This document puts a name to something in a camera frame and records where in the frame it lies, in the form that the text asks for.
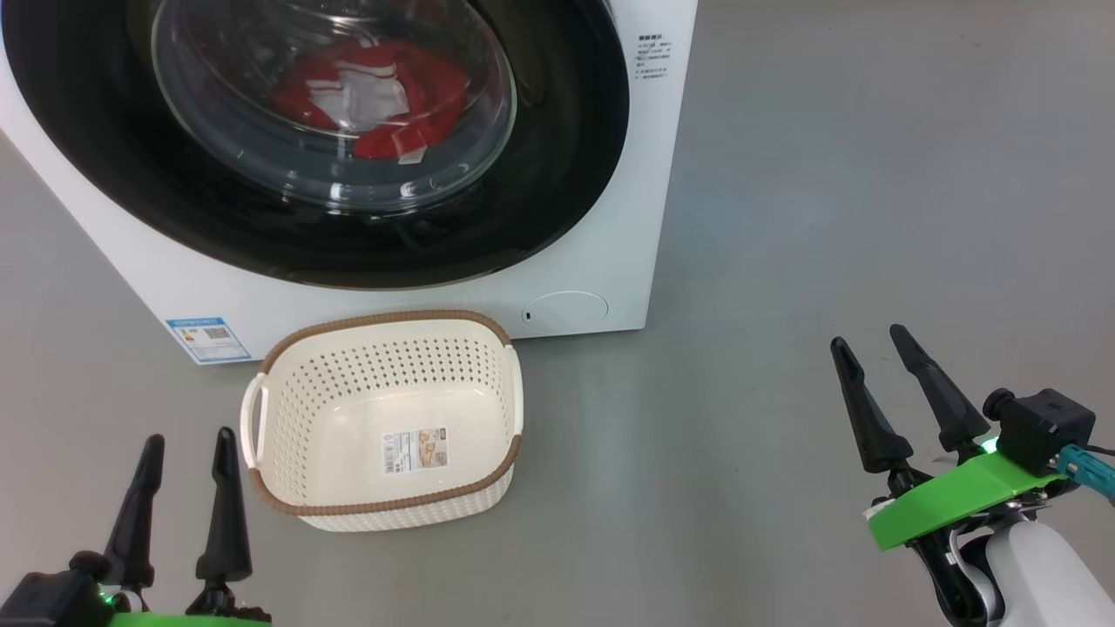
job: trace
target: washing machine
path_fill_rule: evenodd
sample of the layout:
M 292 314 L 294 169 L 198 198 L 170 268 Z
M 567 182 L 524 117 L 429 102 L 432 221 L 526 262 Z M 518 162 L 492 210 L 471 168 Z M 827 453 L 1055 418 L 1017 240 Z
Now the washing machine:
M 0 128 L 198 364 L 644 326 L 697 0 L 0 0 Z

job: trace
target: green plastic part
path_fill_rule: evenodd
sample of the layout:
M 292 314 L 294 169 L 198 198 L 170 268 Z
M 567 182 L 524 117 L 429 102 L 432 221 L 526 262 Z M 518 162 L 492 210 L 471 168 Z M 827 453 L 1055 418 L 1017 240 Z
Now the green plastic part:
M 871 517 L 867 527 L 885 551 L 1063 479 L 1034 476 L 1002 454 L 988 453 L 899 496 Z
M 266 627 L 266 623 L 221 616 L 165 616 L 149 611 L 117 614 L 108 627 Z

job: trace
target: laundry basket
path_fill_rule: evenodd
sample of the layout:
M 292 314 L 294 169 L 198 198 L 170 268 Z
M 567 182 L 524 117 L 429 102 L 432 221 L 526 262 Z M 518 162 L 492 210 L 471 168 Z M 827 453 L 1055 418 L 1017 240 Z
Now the laundry basket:
M 252 484 L 280 512 L 328 531 L 434 524 L 511 485 L 522 374 L 507 334 L 478 314 L 353 318 L 281 341 L 240 419 Z

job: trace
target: black cable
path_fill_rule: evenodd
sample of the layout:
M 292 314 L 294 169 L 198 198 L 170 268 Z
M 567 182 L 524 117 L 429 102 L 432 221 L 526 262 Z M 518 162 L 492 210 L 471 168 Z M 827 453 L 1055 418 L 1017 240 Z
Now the black cable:
M 1103 446 L 1096 446 L 1095 444 L 1088 444 L 1084 448 L 1090 453 L 1099 453 L 1101 455 L 1111 455 L 1112 457 L 1115 457 L 1115 450 L 1112 448 L 1104 448 Z

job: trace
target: barcode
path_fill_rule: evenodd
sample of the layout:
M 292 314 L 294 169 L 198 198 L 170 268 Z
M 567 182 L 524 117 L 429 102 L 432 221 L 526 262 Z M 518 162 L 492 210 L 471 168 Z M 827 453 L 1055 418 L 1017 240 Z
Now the barcode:
M 397 457 L 395 450 L 395 438 L 391 436 L 386 436 L 384 442 L 384 474 L 395 474 L 395 460 Z

